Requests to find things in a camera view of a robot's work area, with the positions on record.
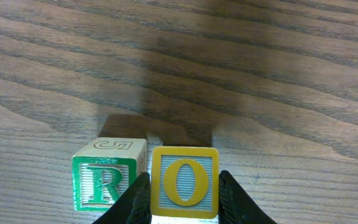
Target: wood grain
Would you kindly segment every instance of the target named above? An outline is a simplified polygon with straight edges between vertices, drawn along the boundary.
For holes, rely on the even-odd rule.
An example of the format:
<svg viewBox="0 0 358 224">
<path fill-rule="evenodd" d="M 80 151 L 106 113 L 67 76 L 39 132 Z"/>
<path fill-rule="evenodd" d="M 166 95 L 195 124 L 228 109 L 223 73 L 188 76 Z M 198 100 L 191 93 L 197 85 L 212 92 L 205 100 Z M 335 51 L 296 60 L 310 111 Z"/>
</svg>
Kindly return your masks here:
<svg viewBox="0 0 358 224">
<path fill-rule="evenodd" d="M 97 136 L 216 147 L 277 222 L 358 223 L 358 0 L 0 0 L 0 223 L 97 219 Z"/>
</svg>

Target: green block face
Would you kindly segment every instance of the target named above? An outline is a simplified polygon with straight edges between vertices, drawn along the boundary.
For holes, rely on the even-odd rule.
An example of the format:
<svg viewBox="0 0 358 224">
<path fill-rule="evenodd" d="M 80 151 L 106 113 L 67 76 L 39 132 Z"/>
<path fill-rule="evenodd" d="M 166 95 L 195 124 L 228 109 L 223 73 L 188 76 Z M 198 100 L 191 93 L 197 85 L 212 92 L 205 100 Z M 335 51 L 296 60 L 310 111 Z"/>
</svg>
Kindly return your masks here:
<svg viewBox="0 0 358 224">
<path fill-rule="evenodd" d="M 107 211 L 136 179 L 136 160 L 73 158 L 74 209 Z"/>
</svg>

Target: striped block background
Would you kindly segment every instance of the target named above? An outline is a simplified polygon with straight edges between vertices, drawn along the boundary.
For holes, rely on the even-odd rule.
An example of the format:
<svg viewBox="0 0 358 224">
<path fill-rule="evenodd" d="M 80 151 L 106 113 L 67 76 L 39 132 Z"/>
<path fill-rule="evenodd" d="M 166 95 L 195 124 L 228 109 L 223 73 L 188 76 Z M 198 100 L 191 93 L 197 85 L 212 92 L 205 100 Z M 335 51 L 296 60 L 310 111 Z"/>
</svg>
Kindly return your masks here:
<svg viewBox="0 0 358 224">
<path fill-rule="evenodd" d="M 163 179 L 167 168 L 179 159 L 193 159 L 199 162 L 208 174 L 208 191 L 205 197 L 194 206 L 186 207 L 173 203 L 166 195 L 163 187 Z M 195 177 L 193 169 L 190 165 L 183 165 L 177 176 L 177 190 L 182 200 L 188 200 L 194 192 Z M 179 208 L 179 209 L 191 209 L 191 210 L 212 210 L 212 157 L 201 157 L 201 156 L 172 156 L 162 155 L 161 156 L 161 176 L 160 176 L 160 198 L 159 207 L 161 208 Z"/>
<path fill-rule="evenodd" d="M 127 165 L 106 166 L 102 164 L 82 164 L 81 165 L 81 203 L 83 207 L 106 207 L 109 208 L 115 201 L 112 200 L 107 188 L 103 187 L 103 199 L 108 200 L 107 204 L 88 203 L 93 199 L 93 173 L 87 167 L 114 167 L 122 173 L 122 181 L 117 185 L 119 195 L 121 196 L 129 187 L 129 168 Z M 103 171 L 103 184 L 111 182 L 111 173 L 107 170 Z"/>
</svg>

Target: wooden block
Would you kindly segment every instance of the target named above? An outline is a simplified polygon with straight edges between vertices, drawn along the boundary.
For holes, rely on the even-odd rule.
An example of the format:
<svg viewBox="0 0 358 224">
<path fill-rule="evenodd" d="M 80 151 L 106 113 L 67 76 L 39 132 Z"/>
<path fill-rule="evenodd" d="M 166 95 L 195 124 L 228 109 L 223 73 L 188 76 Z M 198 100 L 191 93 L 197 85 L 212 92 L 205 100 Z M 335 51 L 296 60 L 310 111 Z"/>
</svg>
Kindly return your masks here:
<svg viewBox="0 0 358 224">
<path fill-rule="evenodd" d="M 73 156 L 74 209 L 106 211 L 146 171 L 145 139 L 97 138 Z"/>
<path fill-rule="evenodd" d="M 214 218 L 218 214 L 219 154 L 210 147 L 156 147 L 153 215 Z"/>
</svg>

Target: letter o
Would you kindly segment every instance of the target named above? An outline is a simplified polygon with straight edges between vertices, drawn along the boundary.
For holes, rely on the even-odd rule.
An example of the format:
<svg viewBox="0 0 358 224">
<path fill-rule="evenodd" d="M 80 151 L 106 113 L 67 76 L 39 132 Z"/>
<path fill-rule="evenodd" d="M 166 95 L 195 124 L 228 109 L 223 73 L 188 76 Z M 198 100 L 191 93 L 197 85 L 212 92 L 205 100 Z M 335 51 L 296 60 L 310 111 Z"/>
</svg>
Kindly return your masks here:
<svg viewBox="0 0 358 224">
<path fill-rule="evenodd" d="M 195 176 L 195 187 L 193 195 L 189 200 L 186 201 L 180 198 L 177 190 L 178 172 L 180 167 L 184 164 L 191 166 Z M 175 162 L 172 162 L 172 164 L 166 169 L 163 180 L 164 190 L 168 198 L 172 202 L 182 206 L 192 206 L 200 202 L 208 191 L 208 185 L 208 174 L 206 173 L 204 167 L 193 159 L 179 159 Z"/>
</svg>

